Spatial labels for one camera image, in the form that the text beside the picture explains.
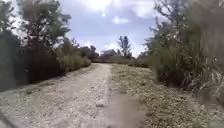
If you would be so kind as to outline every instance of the gravel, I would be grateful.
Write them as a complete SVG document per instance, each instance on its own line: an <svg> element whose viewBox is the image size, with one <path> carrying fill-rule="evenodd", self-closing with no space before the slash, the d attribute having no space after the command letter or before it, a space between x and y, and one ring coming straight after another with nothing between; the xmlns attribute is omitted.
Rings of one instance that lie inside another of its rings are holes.
<svg viewBox="0 0 224 128"><path fill-rule="evenodd" d="M95 66L2 92L0 110L18 128L106 128L106 108L97 106L108 105L110 65Z"/></svg>

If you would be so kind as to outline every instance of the grass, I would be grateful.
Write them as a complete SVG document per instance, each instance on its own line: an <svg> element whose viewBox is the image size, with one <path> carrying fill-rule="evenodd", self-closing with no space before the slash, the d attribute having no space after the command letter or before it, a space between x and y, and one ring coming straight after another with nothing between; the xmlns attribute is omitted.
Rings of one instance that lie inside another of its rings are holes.
<svg viewBox="0 0 224 128"><path fill-rule="evenodd" d="M113 80L122 92L138 97L145 108L145 128L223 128L224 115L189 95L155 82L149 69L113 65Z"/></svg>

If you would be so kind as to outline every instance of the dirt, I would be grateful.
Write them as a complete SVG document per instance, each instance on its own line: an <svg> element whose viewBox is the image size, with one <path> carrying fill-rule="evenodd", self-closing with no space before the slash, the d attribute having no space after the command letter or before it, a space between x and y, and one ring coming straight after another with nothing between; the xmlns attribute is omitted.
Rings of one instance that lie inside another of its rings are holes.
<svg viewBox="0 0 224 128"><path fill-rule="evenodd" d="M137 128L142 114L131 97L114 89L111 66L94 66L0 93L2 115L18 128ZM9 124L0 119L1 128Z"/></svg>
<svg viewBox="0 0 224 128"><path fill-rule="evenodd" d="M136 97L144 108L141 128L224 127L222 108L212 109L189 92L162 85L148 68L113 65L112 74L121 92Z"/></svg>

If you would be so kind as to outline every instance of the sky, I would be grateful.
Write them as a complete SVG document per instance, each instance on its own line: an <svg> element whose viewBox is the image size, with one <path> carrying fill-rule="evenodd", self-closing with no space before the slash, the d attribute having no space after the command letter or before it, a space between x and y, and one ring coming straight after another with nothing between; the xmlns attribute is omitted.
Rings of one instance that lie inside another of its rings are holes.
<svg viewBox="0 0 224 128"><path fill-rule="evenodd" d="M118 38L128 36L136 57L152 35L149 27L155 26L154 0L59 1L63 13L72 17L67 36L81 46L94 45L97 52L118 49Z"/></svg>

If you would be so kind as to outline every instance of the green shrub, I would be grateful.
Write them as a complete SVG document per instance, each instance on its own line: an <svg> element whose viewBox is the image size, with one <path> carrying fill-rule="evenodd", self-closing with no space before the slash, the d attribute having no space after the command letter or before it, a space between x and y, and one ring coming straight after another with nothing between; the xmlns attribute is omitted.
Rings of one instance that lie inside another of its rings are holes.
<svg viewBox="0 0 224 128"><path fill-rule="evenodd" d="M204 49L201 42L185 46L158 46L151 56L158 80L184 89L205 68Z"/></svg>
<svg viewBox="0 0 224 128"><path fill-rule="evenodd" d="M88 67L88 66L91 65L91 61L88 58L86 58L86 57L81 58L81 62L82 62L81 63L82 67Z"/></svg>
<svg viewBox="0 0 224 128"><path fill-rule="evenodd" d="M142 67L142 68L148 68L149 67L149 61L148 59L135 59L132 60L128 66L132 66L132 67Z"/></svg>
<svg viewBox="0 0 224 128"><path fill-rule="evenodd" d="M65 73L91 65L91 61L89 59L82 58L79 55L66 55L58 58L58 60L61 67L65 70Z"/></svg>
<svg viewBox="0 0 224 128"><path fill-rule="evenodd" d="M57 55L52 50L25 50L25 69L28 81L33 83L64 74Z"/></svg>

